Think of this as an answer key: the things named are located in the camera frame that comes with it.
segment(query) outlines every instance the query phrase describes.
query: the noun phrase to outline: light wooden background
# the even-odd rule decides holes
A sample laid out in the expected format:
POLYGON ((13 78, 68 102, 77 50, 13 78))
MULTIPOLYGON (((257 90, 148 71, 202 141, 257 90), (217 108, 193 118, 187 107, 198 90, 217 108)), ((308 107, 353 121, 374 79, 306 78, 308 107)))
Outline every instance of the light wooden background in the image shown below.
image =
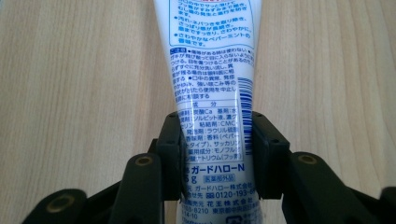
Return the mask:
MULTIPOLYGON (((120 180, 176 106, 152 1, 0 2, 0 223, 20 223, 120 180)), ((396 1, 263 0, 259 43, 254 109, 291 149, 369 195, 396 186, 396 1)))

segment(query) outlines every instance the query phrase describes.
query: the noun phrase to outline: white plastic tube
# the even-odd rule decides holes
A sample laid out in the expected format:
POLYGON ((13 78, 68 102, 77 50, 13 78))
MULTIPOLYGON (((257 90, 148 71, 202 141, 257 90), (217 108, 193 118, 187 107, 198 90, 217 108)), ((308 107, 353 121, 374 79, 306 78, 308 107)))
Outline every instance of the white plastic tube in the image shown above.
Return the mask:
POLYGON ((187 142, 178 222, 262 223, 251 104, 261 0, 154 0, 187 142))

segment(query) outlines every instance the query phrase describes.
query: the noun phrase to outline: black holder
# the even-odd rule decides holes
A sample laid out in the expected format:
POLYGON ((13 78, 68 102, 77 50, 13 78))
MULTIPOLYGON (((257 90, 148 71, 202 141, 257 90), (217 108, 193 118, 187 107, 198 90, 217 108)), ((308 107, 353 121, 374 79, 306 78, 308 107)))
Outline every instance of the black holder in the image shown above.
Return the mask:
MULTIPOLYGON (((327 163, 307 152, 291 153, 290 143, 262 114, 253 112, 253 162, 261 199, 281 199, 288 224, 396 223, 396 188, 379 199, 343 184, 327 163)), ((23 221, 31 223, 164 223, 163 201, 186 193, 186 144, 177 113, 166 117, 148 153, 132 157, 123 178, 87 198, 63 189, 43 199, 23 221)))

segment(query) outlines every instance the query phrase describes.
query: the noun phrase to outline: metal screw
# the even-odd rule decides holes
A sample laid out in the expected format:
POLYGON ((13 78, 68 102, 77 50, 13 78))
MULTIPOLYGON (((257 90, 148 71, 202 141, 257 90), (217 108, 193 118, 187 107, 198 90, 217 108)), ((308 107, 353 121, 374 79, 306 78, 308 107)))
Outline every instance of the metal screw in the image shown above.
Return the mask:
POLYGON ((301 155, 298 157, 298 160, 310 165, 315 165, 318 163, 317 159, 309 155, 301 155))
POLYGON ((47 205, 47 211, 49 213, 59 213, 62 212, 67 207, 74 203, 75 197, 70 194, 63 194, 58 198, 55 198, 47 205))
POLYGON ((134 163, 139 166, 150 165, 152 164, 152 158, 149 156, 140 157, 134 163))

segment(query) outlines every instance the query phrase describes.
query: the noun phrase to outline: wooden surface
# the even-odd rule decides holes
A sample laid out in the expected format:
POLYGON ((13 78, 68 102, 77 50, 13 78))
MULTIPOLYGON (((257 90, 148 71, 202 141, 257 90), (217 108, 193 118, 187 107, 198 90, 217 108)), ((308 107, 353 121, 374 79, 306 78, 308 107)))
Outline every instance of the wooden surface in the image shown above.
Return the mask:
MULTIPOLYGON (((56 190, 120 180, 176 106, 152 1, 0 2, 0 223, 20 223, 56 190)), ((262 2, 254 110, 375 197, 396 186, 395 11, 262 2)), ((266 223, 279 206, 262 202, 266 223)))

